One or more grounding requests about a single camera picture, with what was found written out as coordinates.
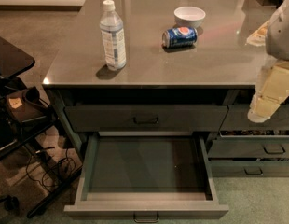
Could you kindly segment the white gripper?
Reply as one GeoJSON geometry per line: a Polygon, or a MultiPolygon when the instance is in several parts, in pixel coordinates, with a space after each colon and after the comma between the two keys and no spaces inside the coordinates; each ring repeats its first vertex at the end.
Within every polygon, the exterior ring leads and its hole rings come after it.
{"type": "Polygon", "coordinates": [[[261,68],[250,103],[251,112],[270,117],[289,97],[289,0],[283,1],[270,20],[248,36],[246,43],[256,47],[266,43],[267,54],[279,59],[261,68]]]}

